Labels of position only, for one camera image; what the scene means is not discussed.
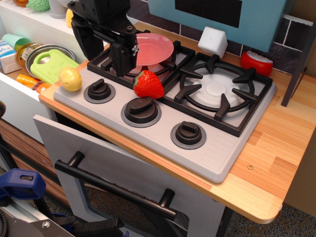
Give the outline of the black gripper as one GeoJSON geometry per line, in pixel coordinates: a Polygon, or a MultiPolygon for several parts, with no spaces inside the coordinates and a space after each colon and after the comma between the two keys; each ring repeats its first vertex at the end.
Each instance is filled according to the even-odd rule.
{"type": "Polygon", "coordinates": [[[110,46],[112,65],[117,77],[125,76],[136,67],[139,44],[136,28],[127,18],[130,1],[71,1],[68,9],[74,14],[71,25],[75,38],[88,60],[94,59],[104,50],[103,41],[94,35],[93,28],[122,34],[110,46]]]}

